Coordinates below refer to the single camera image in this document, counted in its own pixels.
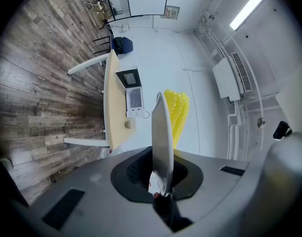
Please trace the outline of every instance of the ceiling light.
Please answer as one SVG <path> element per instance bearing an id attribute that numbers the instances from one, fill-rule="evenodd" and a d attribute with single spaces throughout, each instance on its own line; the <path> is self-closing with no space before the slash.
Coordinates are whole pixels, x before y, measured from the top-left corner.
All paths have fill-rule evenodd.
<path id="1" fill-rule="evenodd" d="M 230 26 L 236 31 L 244 20 L 254 11 L 262 0 L 249 0 L 240 13 L 235 17 Z"/>

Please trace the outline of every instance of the yellow object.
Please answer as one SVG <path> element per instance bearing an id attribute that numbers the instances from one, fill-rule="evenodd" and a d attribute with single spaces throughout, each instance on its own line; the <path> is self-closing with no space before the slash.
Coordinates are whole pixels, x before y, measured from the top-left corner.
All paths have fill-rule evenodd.
<path id="1" fill-rule="evenodd" d="M 165 90 L 164 96 L 170 113 L 173 147 L 176 148 L 189 114 L 189 97 L 186 93 L 177 93 L 169 89 Z"/>

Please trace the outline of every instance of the black chair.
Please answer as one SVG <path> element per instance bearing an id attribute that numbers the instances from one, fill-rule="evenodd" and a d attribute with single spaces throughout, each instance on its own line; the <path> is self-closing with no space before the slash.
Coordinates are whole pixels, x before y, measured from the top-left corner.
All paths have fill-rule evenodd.
<path id="1" fill-rule="evenodd" d="M 112 49 L 115 51 L 115 53 L 117 55 L 119 54 L 125 54 L 125 53 L 130 53 L 133 50 L 133 43 L 130 39 L 126 38 L 126 37 L 117 37 L 114 38 L 113 35 L 107 36 L 107 37 L 102 37 L 99 39 L 95 39 L 93 40 L 93 42 L 98 41 L 98 40 L 103 40 L 103 39 L 107 39 L 109 38 L 108 42 L 102 43 L 100 45 L 104 45 L 104 44 L 110 44 L 109 48 L 101 50 L 101 51 L 97 51 L 94 52 L 94 54 L 96 53 L 101 53 L 101 52 L 110 52 Z"/>

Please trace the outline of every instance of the white desk leg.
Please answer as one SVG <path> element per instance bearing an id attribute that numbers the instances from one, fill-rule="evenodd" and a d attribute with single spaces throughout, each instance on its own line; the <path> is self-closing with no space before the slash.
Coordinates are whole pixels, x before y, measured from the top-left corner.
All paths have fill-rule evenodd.
<path id="1" fill-rule="evenodd" d="M 90 59 L 88 61 L 84 61 L 81 64 L 78 64 L 75 67 L 69 69 L 68 74 L 71 75 L 71 74 L 73 74 L 73 73 L 75 73 L 75 72 L 77 72 L 81 69 L 84 69 L 84 68 L 88 67 L 88 66 L 94 65 L 94 64 L 102 62 L 102 61 L 105 61 L 108 58 L 109 55 L 110 55 L 110 53 L 106 53 L 106 54 L 97 56 L 93 59 Z"/>
<path id="2" fill-rule="evenodd" d="M 64 138 L 65 143 L 78 144 L 85 146 L 109 147 L 110 144 L 107 140 L 99 139 L 77 139 L 77 138 Z"/>

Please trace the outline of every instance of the wooden floor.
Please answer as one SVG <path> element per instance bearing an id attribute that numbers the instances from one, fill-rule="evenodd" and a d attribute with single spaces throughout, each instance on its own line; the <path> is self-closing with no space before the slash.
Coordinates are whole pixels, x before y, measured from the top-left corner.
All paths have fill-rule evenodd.
<path id="1" fill-rule="evenodd" d="M 109 35 L 79 0 L 25 0 L 0 40 L 0 148 L 29 203 L 60 177 L 99 159 L 100 148 L 63 138 L 104 138 L 104 68 L 69 76 Z"/>

